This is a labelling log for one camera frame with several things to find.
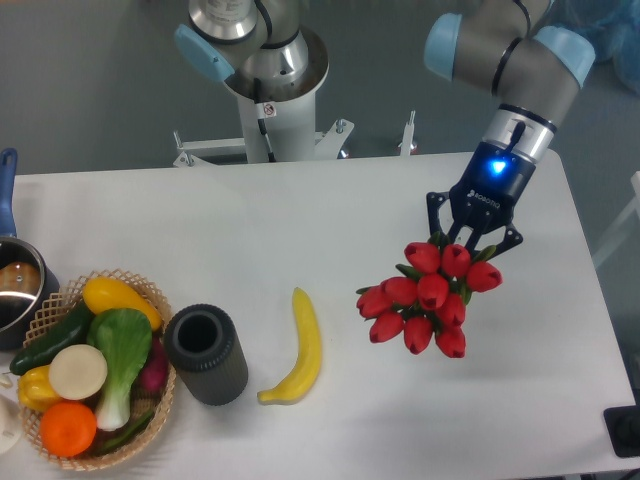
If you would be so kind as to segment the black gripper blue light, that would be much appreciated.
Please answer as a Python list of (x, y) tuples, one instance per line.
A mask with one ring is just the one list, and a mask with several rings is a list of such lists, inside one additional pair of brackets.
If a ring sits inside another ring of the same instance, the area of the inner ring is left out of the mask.
[[(462, 228), (471, 230), (465, 244), (474, 250), (480, 239), (486, 241), (480, 253), (500, 256), (521, 245), (524, 237), (513, 224), (514, 210), (536, 166), (534, 163), (496, 145), (482, 142), (476, 148), (460, 180), (448, 192), (426, 194), (429, 233), (455, 238)], [(453, 224), (442, 226), (441, 208), (450, 201)]]

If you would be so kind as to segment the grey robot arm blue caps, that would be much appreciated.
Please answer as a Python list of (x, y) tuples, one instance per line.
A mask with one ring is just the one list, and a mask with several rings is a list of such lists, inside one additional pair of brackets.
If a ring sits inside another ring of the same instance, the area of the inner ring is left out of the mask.
[[(460, 180), (426, 197), (438, 244), (462, 231), (467, 250), (492, 258), (519, 245), (514, 210), (594, 63), (591, 43), (541, 27), (547, 1), (485, 1), (431, 28), (424, 62), (433, 73), (489, 91), (500, 106)], [(315, 95), (328, 68), (322, 40), (296, 1), (193, 1), (174, 40), (183, 58), (236, 97), (247, 159), (293, 162), (335, 156), (343, 135), (318, 136)]]

